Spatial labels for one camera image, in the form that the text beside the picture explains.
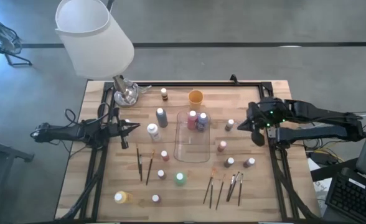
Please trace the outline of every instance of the clear plastic container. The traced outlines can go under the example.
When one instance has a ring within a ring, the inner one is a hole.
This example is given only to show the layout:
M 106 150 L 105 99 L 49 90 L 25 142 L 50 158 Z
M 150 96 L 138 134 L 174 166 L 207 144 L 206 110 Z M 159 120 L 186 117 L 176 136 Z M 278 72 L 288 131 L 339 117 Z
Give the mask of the clear plastic container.
M 203 131 L 187 128 L 188 117 L 188 112 L 177 115 L 174 157 L 182 162 L 207 162 L 210 158 L 210 116 L 207 114 L 208 124 Z

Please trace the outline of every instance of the orange cup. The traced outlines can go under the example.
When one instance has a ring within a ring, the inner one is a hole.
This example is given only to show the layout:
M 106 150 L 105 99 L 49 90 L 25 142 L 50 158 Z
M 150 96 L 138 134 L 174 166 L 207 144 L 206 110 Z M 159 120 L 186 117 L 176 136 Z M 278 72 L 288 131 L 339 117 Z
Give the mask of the orange cup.
M 201 91 L 192 90 L 189 93 L 190 108 L 192 110 L 199 110 L 201 107 L 202 99 L 204 99 L 204 96 Z

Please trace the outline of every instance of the white lamp shade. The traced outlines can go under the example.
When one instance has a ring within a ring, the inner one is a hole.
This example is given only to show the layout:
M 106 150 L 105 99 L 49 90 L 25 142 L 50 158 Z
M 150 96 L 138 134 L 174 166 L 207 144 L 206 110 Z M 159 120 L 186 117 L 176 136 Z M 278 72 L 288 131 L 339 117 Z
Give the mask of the white lamp shade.
M 78 76 L 113 77 L 132 62 L 132 42 L 100 0 L 63 0 L 55 20 Z

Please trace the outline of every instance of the paintbrush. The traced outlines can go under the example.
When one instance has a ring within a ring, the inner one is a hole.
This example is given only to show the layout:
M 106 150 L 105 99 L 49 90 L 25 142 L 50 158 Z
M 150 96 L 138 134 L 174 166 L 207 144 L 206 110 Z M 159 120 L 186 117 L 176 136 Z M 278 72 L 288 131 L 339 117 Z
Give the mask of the paintbrush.
M 240 191 L 238 193 L 238 206 L 240 206 L 240 201 L 241 201 L 241 188 L 243 187 L 243 178 L 244 178 L 244 174 L 241 173 Z
M 235 178 L 235 174 L 232 175 L 232 181 L 230 182 L 230 186 L 228 187 L 226 202 L 228 202 L 228 196 L 230 195 L 230 191 L 232 190 L 234 178 Z
M 228 202 L 230 201 L 231 197 L 232 197 L 232 194 L 233 194 L 233 191 L 234 191 L 234 187 L 235 187 L 235 183 L 237 182 L 238 180 L 238 175 L 240 174 L 240 171 L 238 171 L 237 175 L 235 176 L 235 180 L 234 180 L 234 183 L 233 183 L 233 187 L 232 187 L 232 190 L 230 191 L 230 195 L 228 196 Z
M 214 180 L 210 184 L 210 200 L 209 200 L 209 209 L 212 207 L 212 193 L 214 192 Z
M 214 173 L 215 173 L 215 168 L 212 168 L 212 173 L 210 175 L 210 179 L 209 179 L 207 191 L 205 192 L 205 197 L 204 197 L 204 201 L 202 202 L 202 204 L 205 204 L 205 199 L 207 199 L 207 194 L 208 194 L 209 186 L 210 186 L 210 183 L 211 183 L 212 179 L 214 178 Z
M 143 161 L 141 158 L 141 154 L 139 155 L 139 173 L 140 173 L 140 181 L 143 181 Z
M 151 164 L 153 164 L 153 157 L 154 157 L 154 150 L 151 152 L 151 160 L 150 160 L 150 166 L 148 167 L 146 185 L 148 185 L 148 178 L 150 176 Z
M 140 174 L 139 147 L 137 144 L 136 144 L 136 155 L 138 157 L 138 170 L 139 170 L 139 174 Z
M 219 196 L 218 196 L 218 202 L 216 203 L 216 210 L 218 210 L 220 195 L 222 194 L 223 183 L 225 182 L 225 176 L 226 176 L 226 174 L 223 175 L 222 185 L 220 186 L 220 191 L 219 191 Z

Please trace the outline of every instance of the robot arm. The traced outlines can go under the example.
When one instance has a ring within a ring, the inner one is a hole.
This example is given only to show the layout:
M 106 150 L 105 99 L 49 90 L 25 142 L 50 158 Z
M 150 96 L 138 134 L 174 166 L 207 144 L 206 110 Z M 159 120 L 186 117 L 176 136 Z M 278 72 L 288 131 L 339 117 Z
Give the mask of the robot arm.
M 109 138 L 120 136 L 122 148 L 127 149 L 129 145 L 125 137 L 140 124 L 120 120 L 119 112 L 119 108 L 113 108 L 116 123 L 102 124 L 102 119 L 88 119 L 73 126 L 53 126 L 49 123 L 43 123 L 31 133 L 31 137 L 36 142 L 81 141 L 88 146 L 100 148 Z
M 303 139 L 339 138 L 345 141 L 359 141 L 366 138 L 360 119 L 362 117 L 353 113 L 324 110 L 304 101 L 266 97 L 259 103 L 248 104 L 246 120 L 237 129 L 251 131 L 252 141 L 262 146 L 265 139 L 260 130 L 284 121 L 300 124 L 317 121 L 332 124 L 309 129 L 276 128 L 275 132 L 271 133 L 272 137 L 276 138 L 276 143 L 289 147 L 291 143 Z

